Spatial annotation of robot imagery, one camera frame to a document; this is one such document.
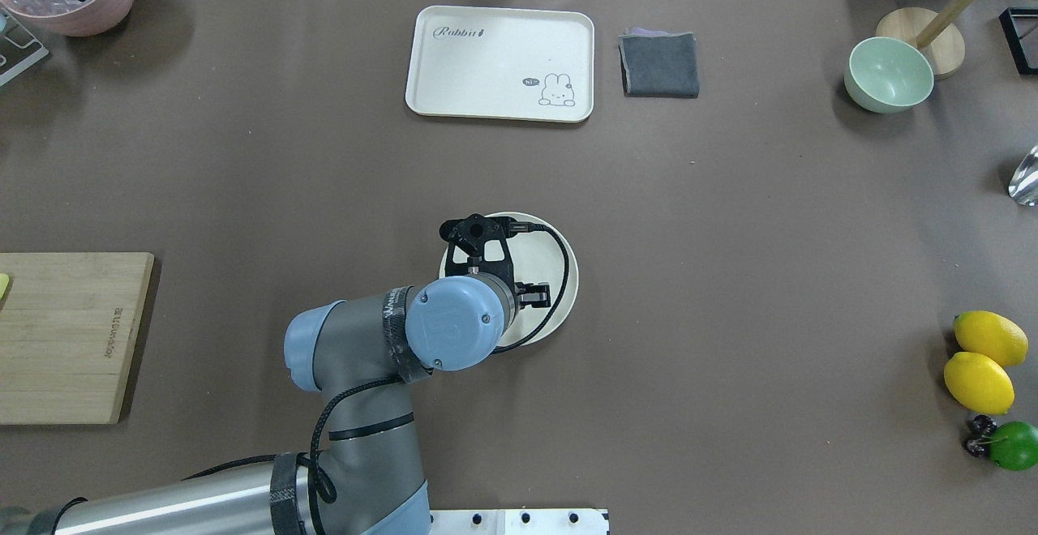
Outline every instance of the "cartoon bunny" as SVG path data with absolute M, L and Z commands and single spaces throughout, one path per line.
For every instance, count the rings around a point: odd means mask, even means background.
M 574 101 L 573 84 L 569 75 L 548 74 L 544 78 L 544 89 L 541 91 L 541 105 L 576 105 Z

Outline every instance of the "white tray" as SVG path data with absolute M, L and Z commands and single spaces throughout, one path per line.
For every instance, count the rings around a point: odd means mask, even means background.
M 407 105 L 421 115 L 581 122 L 594 107 L 595 25 L 578 12 L 429 6 Z

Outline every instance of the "metal bracket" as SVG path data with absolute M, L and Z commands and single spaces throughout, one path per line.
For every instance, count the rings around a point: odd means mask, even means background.
M 604 509 L 432 511 L 429 535 L 608 535 Z
M 0 85 L 15 78 L 49 52 L 7 10 L 0 8 Z

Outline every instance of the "white plate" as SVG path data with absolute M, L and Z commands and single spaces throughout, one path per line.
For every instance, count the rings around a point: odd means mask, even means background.
M 408 107 L 421 115 L 581 122 L 594 108 L 595 25 L 580 12 L 429 6 Z
M 548 324 L 545 324 L 544 328 L 541 328 L 541 331 L 534 336 L 534 339 L 526 342 L 526 345 L 531 345 L 555 331 L 555 328 L 558 328 L 558 325 L 566 320 L 566 317 L 570 315 L 570 311 L 573 310 L 573 303 L 577 299 L 577 291 L 580 288 L 580 270 L 577 269 L 577 257 L 573 253 L 573 247 L 570 246 L 570 242 L 566 240 L 566 237 L 544 219 L 527 215 L 526 213 L 494 213 L 487 216 L 508 216 L 519 221 L 546 224 L 554 230 L 555 233 L 558 233 L 558 237 L 566 245 L 566 252 L 570 256 L 570 278 L 566 282 L 566 293 L 563 294 L 563 300 L 559 302 L 558 309 L 555 310 L 555 314 L 551 315 Z M 530 284 L 547 282 L 549 291 L 555 294 L 551 298 L 552 303 L 554 303 L 555 298 L 558 297 L 558 287 L 563 283 L 563 253 L 558 249 L 558 243 L 555 243 L 555 240 L 548 233 L 544 232 L 520 233 L 508 241 L 509 252 L 512 253 L 512 263 L 515 264 L 516 282 Z M 463 251 L 458 251 L 458 253 L 464 256 Z M 443 259 L 440 261 L 440 277 L 446 274 L 446 261 L 447 252 L 444 250 Z M 459 257 L 456 257 L 455 261 L 464 263 L 464 259 Z M 515 322 L 501 336 L 501 340 L 498 341 L 497 346 L 511 345 L 530 331 L 534 331 L 534 328 L 537 328 L 537 325 L 541 324 L 541 321 L 544 320 L 544 316 L 548 314 L 548 310 L 536 307 L 520 310 L 519 314 L 516 315 Z

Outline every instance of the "gray cloth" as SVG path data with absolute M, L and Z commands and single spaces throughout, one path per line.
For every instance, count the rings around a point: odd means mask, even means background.
M 629 96 L 700 96 L 695 35 L 640 31 L 620 36 L 624 91 Z

